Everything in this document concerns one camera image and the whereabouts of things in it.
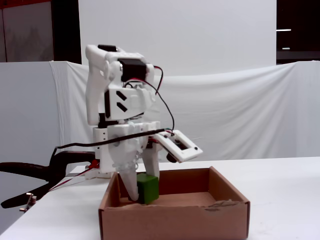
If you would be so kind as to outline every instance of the white table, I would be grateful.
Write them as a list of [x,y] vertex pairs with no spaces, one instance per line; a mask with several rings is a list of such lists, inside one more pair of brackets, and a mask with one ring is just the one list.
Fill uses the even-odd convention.
[[[320,239],[320,157],[161,163],[160,170],[210,166],[251,201],[250,240]],[[45,195],[0,240],[99,240],[98,207],[109,180],[69,183]]]

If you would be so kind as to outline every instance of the green block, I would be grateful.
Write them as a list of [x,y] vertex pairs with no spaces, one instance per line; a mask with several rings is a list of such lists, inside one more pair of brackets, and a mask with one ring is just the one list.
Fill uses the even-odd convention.
[[159,179],[145,173],[137,175],[138,203],[149,204],[159,198]]

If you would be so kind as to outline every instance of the metal bracket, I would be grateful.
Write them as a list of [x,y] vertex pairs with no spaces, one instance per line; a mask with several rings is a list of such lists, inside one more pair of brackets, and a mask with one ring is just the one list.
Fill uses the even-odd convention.
[[37,202],[37,196],[34,196],[31,192],[27,192],[26,195],[29,196],[29,200],[25,208],[22,207],[19,209],[19,211],[23,213],[26,213]]

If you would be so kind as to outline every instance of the white robotic arm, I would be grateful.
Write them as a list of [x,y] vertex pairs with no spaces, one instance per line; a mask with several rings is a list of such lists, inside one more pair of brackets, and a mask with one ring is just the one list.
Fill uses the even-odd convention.
[[[160,122],[132,122],[156,101],[154,66],[139,53],[108,45],[88,45],[89,76],[85,92],[87,121],[94,142],[160,129]],[[130,198],[139,197],[136,161],[142,157],[146,173],[159,177],[158,151],[164,147],[172,162],[184,162],[202,153],[180,131],[163,131],[101,145],[95,149],[102,173],[119,172]]]

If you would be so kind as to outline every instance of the cardboard box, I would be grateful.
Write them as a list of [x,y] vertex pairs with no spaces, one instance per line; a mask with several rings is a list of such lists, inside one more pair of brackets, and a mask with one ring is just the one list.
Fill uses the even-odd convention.
[[240,240],[250,202],[213,167],[160,172],[159,199],[128,200],[115,173],[99,207],[102,240]]

